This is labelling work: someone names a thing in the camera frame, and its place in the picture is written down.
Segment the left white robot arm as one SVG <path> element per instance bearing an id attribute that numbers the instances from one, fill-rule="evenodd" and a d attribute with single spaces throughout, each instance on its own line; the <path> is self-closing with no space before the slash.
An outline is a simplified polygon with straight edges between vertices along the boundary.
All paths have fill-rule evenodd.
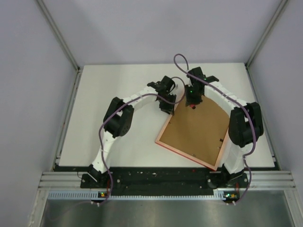
<path id="1" fill-rule="evenodd" d="M 178 103 L 177 96 L 172 94 L 175 87 L 176 83 L 173 79 L 164 76 L 161 81 L 148 83 L 145 88 L 132 96 L 112 99 L 98 132 L 100 149 L 88 171 L 91 182 L 96 187 L 106 185 L 105 172 L 109 171 L 107 159 L 111 147 L 118 138 L 129 132 L 134 112 L 149 103 L 158 101 L 162 112 L 174 114 L 175 105 Z"/>

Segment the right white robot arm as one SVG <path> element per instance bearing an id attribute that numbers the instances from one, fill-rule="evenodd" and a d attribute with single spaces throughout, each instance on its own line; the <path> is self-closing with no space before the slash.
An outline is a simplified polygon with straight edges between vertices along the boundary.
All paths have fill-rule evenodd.
<path id="1" fill-rule="evenodd" d="M 232 187 L 243 174 L 245 157 L 250 155 L 263 135 L 260 105 L 248 103 L 223 87 L 215 76 L 207 77 L 200 67 L 186 72 L 190 83 L 185 86 L 186 106 L 192 109 L 202 97 L 214 101 L 229 116 L 227 153 L 222 158 L 221 182 Z"/>

